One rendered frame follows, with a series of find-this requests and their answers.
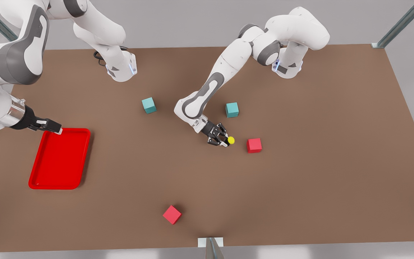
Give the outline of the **red rectangular tray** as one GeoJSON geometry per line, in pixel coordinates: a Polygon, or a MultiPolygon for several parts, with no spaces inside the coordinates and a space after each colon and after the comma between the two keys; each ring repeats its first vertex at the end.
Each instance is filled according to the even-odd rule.
{"type": "Polygon", "coordinates": [[[33,190],[74,190],[82,180],[91,132],[87,128],[45,131],[28,181],[33,190]]]}

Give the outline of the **red cube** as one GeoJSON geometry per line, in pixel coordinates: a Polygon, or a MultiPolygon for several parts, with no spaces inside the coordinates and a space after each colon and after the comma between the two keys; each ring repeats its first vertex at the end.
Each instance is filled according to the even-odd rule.
{"type": "Polygon", "coordinates": [[[260,138],[247,140],[247,151],[249,154],[259,153],[262,151],[262,143],[260,138]]]}
{"type": "Polygon", "coordinates": [[[182,213],[173,205],[169,206],[169,208],[163,213],[163,217],[172,225],[176,224],[181,216],[182,213]]]}

